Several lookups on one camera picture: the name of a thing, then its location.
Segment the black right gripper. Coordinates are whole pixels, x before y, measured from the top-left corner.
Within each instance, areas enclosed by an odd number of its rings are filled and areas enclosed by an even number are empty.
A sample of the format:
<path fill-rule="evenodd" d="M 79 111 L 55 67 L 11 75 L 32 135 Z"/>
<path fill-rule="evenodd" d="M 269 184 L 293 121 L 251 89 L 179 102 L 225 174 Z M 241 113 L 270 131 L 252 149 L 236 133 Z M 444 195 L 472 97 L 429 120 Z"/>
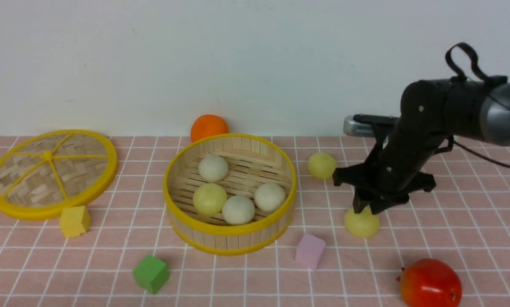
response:
<path fill-rule="evenodd" d="M 421 133 L 394 128 L 370 151 L 363 163 L 337 168 L 333 184 L 348 183 L 371 194 L 354 194 L 352 208 L 360 214 L 367 207 L 380 214 L 394 206 L 407 204 L 415 191 L 431 192 L 434 175 L 421 171 L 446 139 L 443 133 Z"/>

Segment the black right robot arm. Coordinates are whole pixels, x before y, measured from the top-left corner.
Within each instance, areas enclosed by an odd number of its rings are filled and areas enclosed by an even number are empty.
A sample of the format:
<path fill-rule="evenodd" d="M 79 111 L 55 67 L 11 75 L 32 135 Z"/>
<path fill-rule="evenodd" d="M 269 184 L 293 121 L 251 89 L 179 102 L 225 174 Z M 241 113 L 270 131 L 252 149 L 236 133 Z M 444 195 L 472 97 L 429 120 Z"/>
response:
<path fill-rule="evenodd" d="M 416 191 L 431 192 L 434 176 L 421 169 L 433 155 L 452 151 L 455 136 L 510 146 L 510 82 L 422 80 L 408 85 L 400 117 L 357 114 L 376 144 L 363 163 L 337 168 L 333 184 L 355 188 L 353 211 L 379 214 L 405 204 Z"/>

